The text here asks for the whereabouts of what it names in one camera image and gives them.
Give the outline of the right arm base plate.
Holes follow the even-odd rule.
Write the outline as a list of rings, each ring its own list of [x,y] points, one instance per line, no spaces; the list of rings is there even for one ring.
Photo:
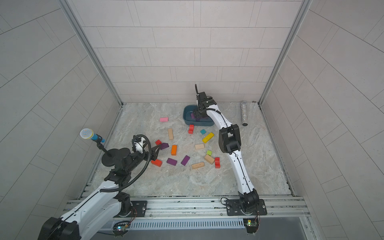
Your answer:
[[[225,199],[221,202],[226,207],[228,216],[266,216],[268,214],[265,201],[260,199],[258,203],[245,203],[242,199]]]

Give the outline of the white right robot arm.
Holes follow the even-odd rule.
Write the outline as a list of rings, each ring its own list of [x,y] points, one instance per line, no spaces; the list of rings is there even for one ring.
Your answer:
[[[266,215],[265,204],[252,184],[242,158],[239,126],[232,124],[222,114],[215,100],[205,92],[197,92],[197,108],[194,115],[197,118],[210,117],[219,129],[219,147],[227,154],[234,171],[241,210],[245,214],[257,211],[260,215]]]

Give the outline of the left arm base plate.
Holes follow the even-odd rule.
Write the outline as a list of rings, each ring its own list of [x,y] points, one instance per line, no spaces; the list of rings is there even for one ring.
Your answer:
[[[119,217],[121,218],[134,218],[134,217],[139,217],[143,218],[146,215],[146,210],[147,210],[147,201],[131,201],[131,207],[129,212],[119,214]]]

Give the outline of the purple triangular brick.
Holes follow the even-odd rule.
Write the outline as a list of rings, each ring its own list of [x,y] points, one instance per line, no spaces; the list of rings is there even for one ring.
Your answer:
[[[161,146],[160,149],[164,150],[164,149],[169,147],[169,144],[168,143],[162,143],[160,146]]]

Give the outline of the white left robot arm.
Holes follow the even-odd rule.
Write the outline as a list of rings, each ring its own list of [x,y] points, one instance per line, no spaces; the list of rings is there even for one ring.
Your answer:
[[[40,240],[89,240],[109,220],[121,217],[112,231],[123,236],[127,226],[136,217],[146,214],[146,201],[131,201],[123,190],[133,183],[131,172],[143,161],[149,163],[157,159],[160,146],[145,151],[147,143],[134,143],[133,149],[105,150],[102,163],[112,170],[104,182],[85,200],[59,218],[51,217],[42,226]]]

